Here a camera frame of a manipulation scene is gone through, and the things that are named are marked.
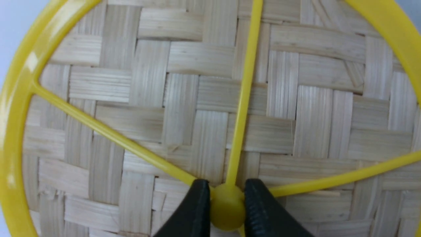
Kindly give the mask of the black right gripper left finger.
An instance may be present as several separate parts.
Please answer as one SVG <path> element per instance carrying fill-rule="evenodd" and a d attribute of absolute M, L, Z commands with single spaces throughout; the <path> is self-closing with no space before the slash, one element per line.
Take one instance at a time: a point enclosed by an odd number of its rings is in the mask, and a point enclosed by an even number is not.
<path fill-rule="evenodd" d="M 185 198 L 155 237 L 209 237 L 210 188 L 205 179 L 196 179 Z"/>

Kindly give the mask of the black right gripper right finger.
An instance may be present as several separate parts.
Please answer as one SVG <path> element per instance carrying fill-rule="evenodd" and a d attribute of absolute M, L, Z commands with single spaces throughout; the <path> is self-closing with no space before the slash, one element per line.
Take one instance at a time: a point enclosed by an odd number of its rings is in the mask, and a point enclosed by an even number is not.
<path fill-rule="evenodd" d="M 270 193 L 260 179 L 245 182 L 247 237 L 313 237 Z"/>

